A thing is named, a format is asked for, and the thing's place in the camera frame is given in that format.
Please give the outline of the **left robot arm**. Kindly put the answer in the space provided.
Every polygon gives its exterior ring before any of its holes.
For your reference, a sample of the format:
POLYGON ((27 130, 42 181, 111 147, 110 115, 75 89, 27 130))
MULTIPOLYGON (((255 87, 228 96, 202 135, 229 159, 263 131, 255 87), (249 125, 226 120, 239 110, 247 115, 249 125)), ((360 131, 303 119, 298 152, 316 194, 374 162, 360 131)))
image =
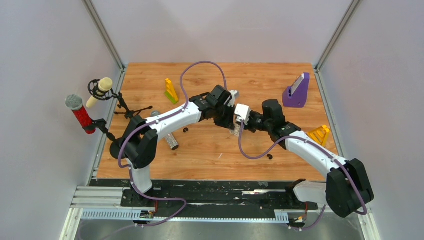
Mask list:
POLYGON ((137 188, 135 202, 146 207, 153 201, 150 165, 158 142, 181 128, 209 119, 218 127, 234 130, 235 101, 239 96, 239 91, 217 85, 211 92, 193 96, 166 113, 148 118, 136 116, 130 121, 119 139, 118 156, 128 163, 131 185, 137 188))

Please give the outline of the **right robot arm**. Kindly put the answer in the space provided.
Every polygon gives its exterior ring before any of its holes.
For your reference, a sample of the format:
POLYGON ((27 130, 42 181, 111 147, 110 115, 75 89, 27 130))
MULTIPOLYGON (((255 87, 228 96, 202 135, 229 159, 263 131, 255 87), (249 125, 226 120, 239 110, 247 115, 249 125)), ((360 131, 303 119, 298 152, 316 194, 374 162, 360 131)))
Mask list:
POLYGON ((278 100, 262 103, 262 113, 244 104, 235 107, 235 119, 241 131, 268 133, 273 145, 299 156, 314 167, 325 182, 298 180, 285 195, 286 204, 298 209, 306 202, 329 206, 339 217, 352 213, 366 215, 366 204, 374 199, 374 192, 365 165, 358 159, 332 153, 312 140, 300 127, 286 120, 278 100))

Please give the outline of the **white earbud charging case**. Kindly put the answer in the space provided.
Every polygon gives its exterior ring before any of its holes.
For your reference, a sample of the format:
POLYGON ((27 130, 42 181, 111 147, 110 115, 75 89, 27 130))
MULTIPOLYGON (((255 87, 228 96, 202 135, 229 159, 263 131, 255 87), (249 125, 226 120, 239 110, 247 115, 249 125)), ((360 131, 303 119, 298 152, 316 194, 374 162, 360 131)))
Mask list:
POLYGON ((234 124, 233 129, 231 129, 229 132, 234 136, 239 136, 240 131, 241 131, 241 124, 239 122, 236 122, 234 124))

